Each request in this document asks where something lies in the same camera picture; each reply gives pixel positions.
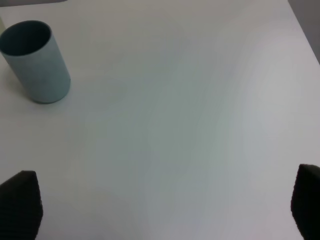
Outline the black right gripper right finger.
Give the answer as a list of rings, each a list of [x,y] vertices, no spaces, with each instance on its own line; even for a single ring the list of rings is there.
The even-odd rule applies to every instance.
[[[320,239],[320,168],[300,164],[291,197],[290,210],[305,240]]]

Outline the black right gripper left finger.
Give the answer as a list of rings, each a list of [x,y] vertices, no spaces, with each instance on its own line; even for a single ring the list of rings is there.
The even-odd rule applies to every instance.
[[[34,240],[43,218],[37,174],[22,170],[0,185],[0,238]]]

